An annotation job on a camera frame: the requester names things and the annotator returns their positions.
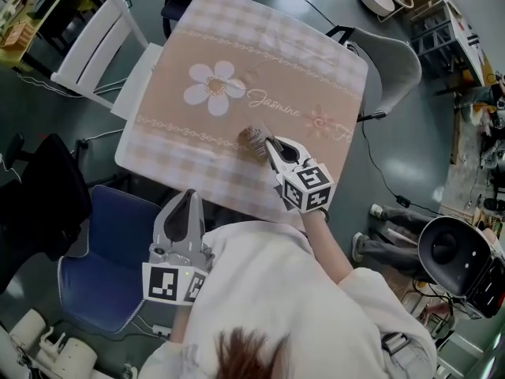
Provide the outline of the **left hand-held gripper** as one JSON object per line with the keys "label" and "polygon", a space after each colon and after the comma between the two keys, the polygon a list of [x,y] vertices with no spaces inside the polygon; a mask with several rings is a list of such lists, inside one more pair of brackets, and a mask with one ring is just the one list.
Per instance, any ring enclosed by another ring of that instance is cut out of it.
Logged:
{"label": "left hand-held gripper", "polygon": [[188,189],[180,200],[171,200],[161,209],[148,261],[142,264],[144,300],[168,305],[196,301],[214,260],[204,234],[203,199],[197,191]]}

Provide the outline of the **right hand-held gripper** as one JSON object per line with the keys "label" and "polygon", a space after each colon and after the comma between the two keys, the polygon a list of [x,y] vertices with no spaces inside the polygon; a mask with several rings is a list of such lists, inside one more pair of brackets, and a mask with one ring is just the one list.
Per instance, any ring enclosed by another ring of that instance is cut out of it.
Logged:
{"label": "right hand-held gripper", "polygon": [[302,144],[285,137],[267,135],[264,150],[278,182],[275,190],[288,211],[327,212],[335,181],[323,163],[317,163]]}

